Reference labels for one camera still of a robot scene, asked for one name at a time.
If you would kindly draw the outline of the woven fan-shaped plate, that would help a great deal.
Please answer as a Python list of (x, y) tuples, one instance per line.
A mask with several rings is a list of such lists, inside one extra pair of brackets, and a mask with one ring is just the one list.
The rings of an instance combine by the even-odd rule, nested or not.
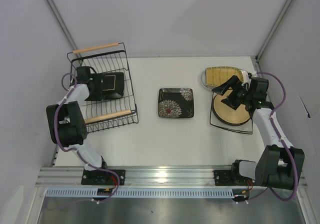
[(218, 87), (227, 82), (233, 76), (236, 76), (241, 82), (244, 81), (242, 71), (236, 67), (218, 66), (209, 67), (204, 71), (204, 83), (208, 86)]

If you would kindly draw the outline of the white square plate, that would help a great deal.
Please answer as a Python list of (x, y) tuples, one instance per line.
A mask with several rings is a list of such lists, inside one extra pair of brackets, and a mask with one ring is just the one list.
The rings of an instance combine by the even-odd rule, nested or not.
[(237, 110), (233, 110), (221, 102), (231, 92), (232, 90), (228, 90), (223, 96), (212, 95), (209, 123), (214, 127), (230, 132), (251, 135), (253, 133), (253, 121), (245, 110), (245, 106), (240, 105)]

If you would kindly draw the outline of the black wire dish rack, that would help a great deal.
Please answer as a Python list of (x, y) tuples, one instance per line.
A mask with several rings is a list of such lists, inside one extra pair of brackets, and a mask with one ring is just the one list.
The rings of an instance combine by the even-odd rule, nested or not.
[(124, 94), (121, 99), (104, 101), (85, 101), (80, 106), (86, 128), (89, 133), (106, 130), (114, 127), (138, 123), (138, 111), (131, 81), (127, 52), (121, 50), (78, 57), (70, 61), (71, 73), (76, 68), (90, 66), (97, 73), (123, 72)]

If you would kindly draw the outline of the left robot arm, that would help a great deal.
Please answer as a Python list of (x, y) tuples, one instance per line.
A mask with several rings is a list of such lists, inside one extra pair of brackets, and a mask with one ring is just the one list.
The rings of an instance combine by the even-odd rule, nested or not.
[(106, 171), (104, 158), (87, 142), (87, 126), (80, 106), (95, 91), (101, 91), (102, 79), (91, 67), (78, 67), (70, 76), (71, 85), (60, 102), (46, 107), (50, 137), (63, 152), (74, 153), (86, 171)]

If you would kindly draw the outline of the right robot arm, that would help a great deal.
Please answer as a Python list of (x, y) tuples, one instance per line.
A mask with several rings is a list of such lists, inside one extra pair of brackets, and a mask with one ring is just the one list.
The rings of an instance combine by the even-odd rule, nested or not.
[(269, 189), (291, 190), (296, 193), (305, 154), (286, 138), (276, 116), (276, 107), (267, 101), (269, 81), (252, 77), (248, 87), (234, 75), (222, 85), (212, 89), (216, 95), (230, 94), (222, 103), (233, 110), (244, 105), (250, 119), (257, 126), (264, 143), (264, 151), (258, 162), (235, 160), (231, 177), (247, 178), (258, 186)]

